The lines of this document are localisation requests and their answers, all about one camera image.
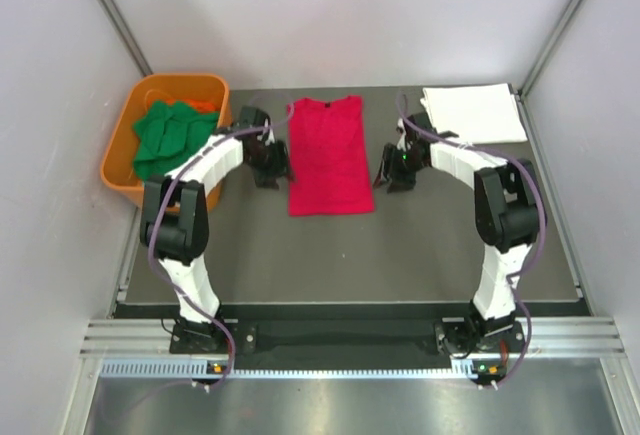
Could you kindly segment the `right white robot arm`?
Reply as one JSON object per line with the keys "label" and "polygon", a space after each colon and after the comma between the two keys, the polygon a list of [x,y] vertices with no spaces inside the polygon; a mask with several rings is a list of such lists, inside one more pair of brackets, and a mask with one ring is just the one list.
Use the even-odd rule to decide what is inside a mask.
{"label": "right white robot arm", "polygon": [[427,114],[400,117],[397,132],[398,141],[383,149],[375,187],[410,191],[418,172],[431,168],[473,192],[474,223],[484,245],[480,282],[462,334],[443,333],[441,347],[455,358],[490,350],[514,327],[522,270],[546,234],[535,169],[527,159],[477,147],[453,132],[437,132]]}

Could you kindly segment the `folded white t shirt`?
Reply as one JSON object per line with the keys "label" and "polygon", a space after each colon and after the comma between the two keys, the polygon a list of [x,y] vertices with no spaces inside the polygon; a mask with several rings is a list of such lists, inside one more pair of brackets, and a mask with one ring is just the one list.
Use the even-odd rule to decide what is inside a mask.
{"label": "folded white t shirt", "polygon": [[439,132],[454,132],[465,142],[501,144],[528,140],[507,83],[424,87],[420,103]]}

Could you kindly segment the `orange plastic bin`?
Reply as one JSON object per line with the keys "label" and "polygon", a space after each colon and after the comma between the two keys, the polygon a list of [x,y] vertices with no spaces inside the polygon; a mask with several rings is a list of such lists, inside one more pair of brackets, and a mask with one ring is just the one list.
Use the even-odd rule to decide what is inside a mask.
{"label": "orange plastic bin", "polygon": [[210,102],[220,112],[218,125],[232,122],[230,89],[226,80],[211,73],[157,73],[133,85],[121,109],[105,150],[100,175],[107,188],[140,208],[143,182],[134,173],[133,159],[139,137],[133,124],[142,118],[156,100],[168,99]]}

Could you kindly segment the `red polo shirt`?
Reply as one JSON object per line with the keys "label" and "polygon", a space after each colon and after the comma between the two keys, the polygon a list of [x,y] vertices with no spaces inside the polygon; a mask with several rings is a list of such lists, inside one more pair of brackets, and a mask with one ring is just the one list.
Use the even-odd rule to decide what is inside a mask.
{"label": "red polo shirt", "polygon": [[302,98],[293,104],[289,152],[292,217],[355,215],[375,209],[357,95],[324,102]]}

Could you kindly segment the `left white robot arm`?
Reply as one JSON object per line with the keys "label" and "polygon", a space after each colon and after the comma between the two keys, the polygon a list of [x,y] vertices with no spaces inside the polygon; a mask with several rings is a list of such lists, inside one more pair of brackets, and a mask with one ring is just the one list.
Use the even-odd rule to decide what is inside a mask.
{"label": "left white robot arm", "polygon": [[174,290],[179,318],[173,336],[189,353],[235,351],[230,329],[219,318],[205,262],[209,242],[207,197],[232,171],[250,168],[258,188],[276,190],[294,179],[287,145],[274,135],[269,114],[251,105],[228,127],[216,129],[186,162],[144,184],[140,242],[152,270]]}

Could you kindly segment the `orange t shirt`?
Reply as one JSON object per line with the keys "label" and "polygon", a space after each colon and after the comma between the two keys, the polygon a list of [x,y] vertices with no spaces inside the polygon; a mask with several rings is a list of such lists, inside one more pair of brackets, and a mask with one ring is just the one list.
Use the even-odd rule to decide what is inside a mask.
{"label": "orange t shirt", "polygon": [[168,105],[175,105],[176,103],[186,105],[191,109],[197,111],[198,113],[213,113],[219,111],[219,107],[211,101],[174,98],[170,98],[167,100]]}

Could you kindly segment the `green t shirt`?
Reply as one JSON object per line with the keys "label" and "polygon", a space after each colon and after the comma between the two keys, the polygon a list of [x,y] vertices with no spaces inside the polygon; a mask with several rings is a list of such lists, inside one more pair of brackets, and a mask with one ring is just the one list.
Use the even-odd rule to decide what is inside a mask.
{"label": "green t shirt", "polygon": [[132,162],[135,175],[146,181],[181,166],[207,142],[219,118],[219,111],[198,113],[183,104],[153,101],[132,126],[139,139]]}

